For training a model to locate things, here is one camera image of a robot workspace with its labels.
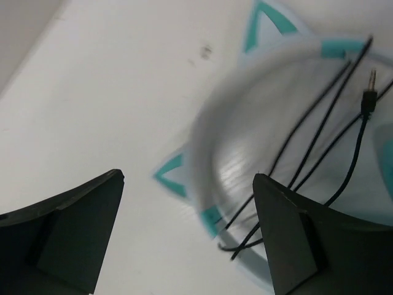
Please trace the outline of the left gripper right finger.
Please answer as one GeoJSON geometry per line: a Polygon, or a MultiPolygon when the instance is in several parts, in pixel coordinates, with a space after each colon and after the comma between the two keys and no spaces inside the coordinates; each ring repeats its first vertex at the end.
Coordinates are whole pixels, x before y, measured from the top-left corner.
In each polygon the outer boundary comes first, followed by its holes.
{"type": "Polygon", "coordinates": [[[255,206],[276,294],[391,294],[392,227],[257,174],[255,206]]]}

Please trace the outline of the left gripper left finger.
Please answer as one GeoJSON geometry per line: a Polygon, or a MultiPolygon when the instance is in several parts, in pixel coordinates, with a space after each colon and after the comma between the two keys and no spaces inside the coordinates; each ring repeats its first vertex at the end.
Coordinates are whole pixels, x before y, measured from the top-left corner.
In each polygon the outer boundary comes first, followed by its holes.
{"type": "Polygon", "coordinates": [[[93,294],[122,199],[110,170],[1,215],[1,294],[93,294]]]}

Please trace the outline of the teal cat-ear headphones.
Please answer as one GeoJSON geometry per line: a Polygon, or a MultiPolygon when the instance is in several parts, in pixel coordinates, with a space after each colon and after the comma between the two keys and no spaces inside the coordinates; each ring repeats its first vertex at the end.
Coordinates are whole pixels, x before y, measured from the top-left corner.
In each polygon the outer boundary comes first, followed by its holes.
{"type": "Polygon", "coordinates": [[[392,224],[392,2],[330,1],[316,29],[282,1],[254,1],[237,64],[203,91],[187,141],[154,173],[190,206],[217,253],[273,294],[252,194],[264,173],[332,208],[392,224]]]}

